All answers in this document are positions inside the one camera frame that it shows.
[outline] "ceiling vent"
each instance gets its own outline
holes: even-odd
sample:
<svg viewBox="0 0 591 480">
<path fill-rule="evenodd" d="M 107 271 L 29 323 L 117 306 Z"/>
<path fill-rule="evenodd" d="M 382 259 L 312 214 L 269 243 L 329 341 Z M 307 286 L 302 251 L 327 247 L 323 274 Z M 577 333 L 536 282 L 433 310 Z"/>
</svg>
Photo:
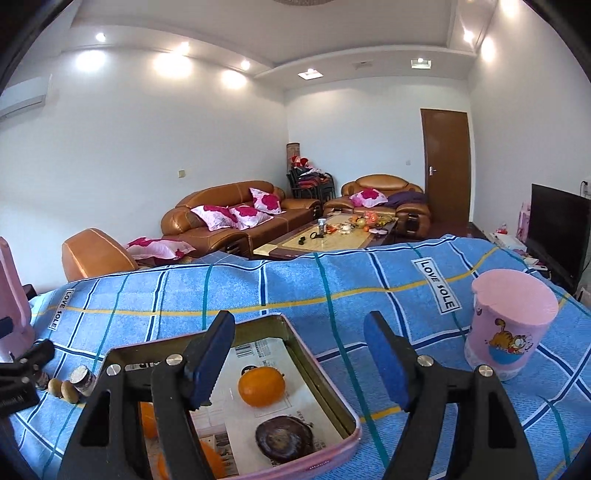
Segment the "ceiling vent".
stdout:
<svg viewBox="0 0 591 480">
<path fill-rule="evenodd" d="M 374 66 L 373 60 L 356 61 L 353 63 L 353 67 L 355 67 L 355 70 L 368 69 L 373 66 Z"/>
<path fill-rule="evenodd" d="M 324 5 L 333 0 L 275 0 L 280 4 L 294 5 L 295 7 L 313 7 L 315 5 Z"/>
</svg>

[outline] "orange fruit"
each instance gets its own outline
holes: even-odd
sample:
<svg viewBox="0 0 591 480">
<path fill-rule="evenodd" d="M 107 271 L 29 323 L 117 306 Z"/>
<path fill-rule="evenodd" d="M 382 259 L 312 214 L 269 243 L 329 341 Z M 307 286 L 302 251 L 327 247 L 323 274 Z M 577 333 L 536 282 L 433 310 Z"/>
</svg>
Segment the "orange fruit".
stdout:
<svg viewBox="0 0 591 480">
<path fill-rule="evenodd" d="M 276 368 L 253 368 L 240 377 L 238 393 L 251 407 L 266 407 L 283 397 L 285 380 Z"/>
<path fill-rule="evenodd" d="M 212 469 L 213 476 L 216 479 L 224 478 L 226 476 L 226 467 L 224 467 L 220 454 L 211 448 L 209 444 L 205 442 L 200 443 L 203 453 L 205 454 L 205 458 L 209 464 L 209 468 Z M 170 480 L 170 475 L 168 474 L 168 469 L 166 467 L 166 461 L 164 460 L 164 455 L 162 453 L 158 455 L 158 473 L 160 474 L 162 480 Z"/>
<path fill-rule="evenodd" d="M 142 427 L 144 428 L 144 437 L 155 439 L 158 436 L 156 428 L 156 415 L 154 406 L 151 403 L 139 402 L 139 409 L 142 413 Z"/>
</svg>

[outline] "purple cloth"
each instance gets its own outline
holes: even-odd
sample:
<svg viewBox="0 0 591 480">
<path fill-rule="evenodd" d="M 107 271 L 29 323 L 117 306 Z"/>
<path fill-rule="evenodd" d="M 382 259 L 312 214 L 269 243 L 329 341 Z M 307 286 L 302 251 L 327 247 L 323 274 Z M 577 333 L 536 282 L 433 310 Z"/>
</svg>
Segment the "purple cloth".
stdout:
<svg viewBox="0 0 591 480">
<path fill-rule="evenodd" d="M 396 192 L 388 197 L 388 201 L 382 205 L 384 207 L 398 208 L 403 203 L 423 203 L 427 204 L 427 196 L 420 192 Z"/>
</svg>

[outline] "pink pillow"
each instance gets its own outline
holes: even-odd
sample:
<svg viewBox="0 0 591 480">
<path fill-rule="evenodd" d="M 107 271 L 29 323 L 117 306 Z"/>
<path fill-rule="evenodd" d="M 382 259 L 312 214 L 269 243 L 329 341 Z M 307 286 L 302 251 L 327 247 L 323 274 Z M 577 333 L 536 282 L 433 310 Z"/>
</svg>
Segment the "pink pillow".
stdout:
<svg viewBox="0 0 591 480">
<path fill-rule="evenodd" d="M 135 260 L 161 258 L 163 260 L 179 260 L 195 250 L 182 240 L 148 239 L 144 236 L 127 244 L 127 252 Z"/>
<path fill-rule="evenodd" d="M 238 207 L 230 208 L 230 212 L 238 219 L 238 229 L 246 230 L 254 226 L 260 225 L 272 220 L 271 215 L 267 215 L 265 212 L 260 212 L 254 207 L 248 205 L 240 205 Z"/>
<path fill-rule="evenodd" d="M 255 208 L 259 212 L 270 213 L 272 215 L 279 215 L 281 213 L 281 199 L 274 193 L 267 193 L 251 188 L 251 195 L 255 203 Z"/>
<path fill-rule="evenodd" d="M 238 219 L 230 212 L 228 207 L 200 205 L 191 211 L 206 223 L 210 232 L 221 228 L 238 228 Z"/>
<path fill-rule="evenodd" d="M 371 208 L 376 205 L 382 205 L 388 201 L 386 195 L 375 189 L 365 189 L 349 197 L 354 207 Z"/>
</svg>

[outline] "pink container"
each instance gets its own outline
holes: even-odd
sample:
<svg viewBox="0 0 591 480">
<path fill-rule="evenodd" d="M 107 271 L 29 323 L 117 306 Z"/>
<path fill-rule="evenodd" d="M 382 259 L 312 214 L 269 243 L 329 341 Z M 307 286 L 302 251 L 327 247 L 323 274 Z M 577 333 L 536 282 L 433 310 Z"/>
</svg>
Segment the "pink container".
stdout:
<svg viewBox="0 0 591 480">
<path fill-rule="evenodd" d="M 472 368 L 490 365 L 501 380 L 519 373 L 558 313 L 542 281 L 517 270 L 489 270 L 472 282 L 474 317 L 464 345 Z"/>
<path fill-rule="evenodd" d="M 0 338 L 0 361 L 12 362 L 30 349 L 35 340 L 31 307 L 18 278 L 8 243 L 0 236 L 0 319 L 12 319 L 12 333 Z"/>
</svg>

